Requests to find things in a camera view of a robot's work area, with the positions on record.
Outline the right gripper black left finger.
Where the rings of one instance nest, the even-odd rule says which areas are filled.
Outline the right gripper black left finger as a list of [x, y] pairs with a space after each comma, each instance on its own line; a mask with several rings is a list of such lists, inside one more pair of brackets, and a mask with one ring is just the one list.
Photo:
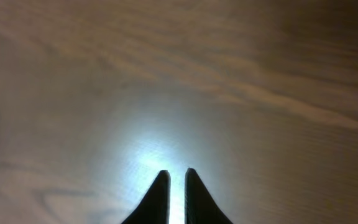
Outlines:
[[170, 174], [161, 170], [148, 191], [122, 224], [167, 224], [170, 207]]

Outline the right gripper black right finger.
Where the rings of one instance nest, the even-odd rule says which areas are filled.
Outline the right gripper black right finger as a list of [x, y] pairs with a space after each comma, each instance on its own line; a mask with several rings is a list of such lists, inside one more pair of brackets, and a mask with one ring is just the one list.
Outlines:
[[188, 168], [185, 175], [185, 223], [232, 224], [193, 168]]

